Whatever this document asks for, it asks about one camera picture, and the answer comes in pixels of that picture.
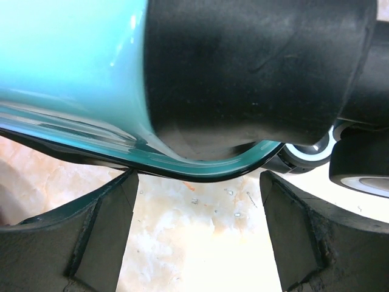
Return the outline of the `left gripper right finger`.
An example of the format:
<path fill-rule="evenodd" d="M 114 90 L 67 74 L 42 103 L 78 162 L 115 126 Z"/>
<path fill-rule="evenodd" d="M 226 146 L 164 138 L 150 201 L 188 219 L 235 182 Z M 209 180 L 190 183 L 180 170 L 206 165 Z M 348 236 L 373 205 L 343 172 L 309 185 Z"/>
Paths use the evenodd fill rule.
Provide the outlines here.
<path fill-rule="evenodd" d="M 283 291 L 388 291 L 388 223 L 270 171 L 261 173 L 260 191 Z"/>

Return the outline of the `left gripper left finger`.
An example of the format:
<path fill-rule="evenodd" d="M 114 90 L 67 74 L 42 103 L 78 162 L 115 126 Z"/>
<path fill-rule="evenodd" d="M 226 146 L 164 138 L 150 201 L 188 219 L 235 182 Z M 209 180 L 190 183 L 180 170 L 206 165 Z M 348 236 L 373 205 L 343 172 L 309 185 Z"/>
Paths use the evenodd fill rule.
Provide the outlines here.
<path fill-rule="evenodd" d="M 104 186 L 22 222 L 1 227 L 2 291 L 115 291 L 139 177 Z"/>

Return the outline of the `teal hard-shell suitcase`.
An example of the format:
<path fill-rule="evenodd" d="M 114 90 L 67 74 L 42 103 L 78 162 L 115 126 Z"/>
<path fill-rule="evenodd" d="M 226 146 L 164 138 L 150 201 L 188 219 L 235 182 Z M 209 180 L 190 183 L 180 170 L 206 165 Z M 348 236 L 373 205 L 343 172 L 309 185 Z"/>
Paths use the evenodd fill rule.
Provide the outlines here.
<path fill-rule="evenodd" d="M 388 196 L 377 1 L 2 1 L 1 135 L 211 183 L 263 167 Z"/>

